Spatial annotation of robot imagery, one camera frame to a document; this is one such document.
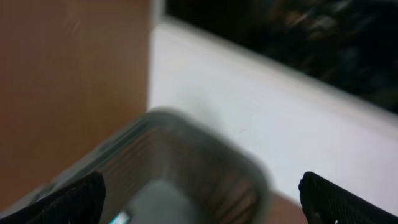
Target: gray plastic basket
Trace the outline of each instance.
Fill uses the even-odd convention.
[[[173,113],[145,114],[33,201],[93,171],[106,185],[100,223],[123,210],[131,223],[260,224],[270,197],[264,174],[249,159]]]

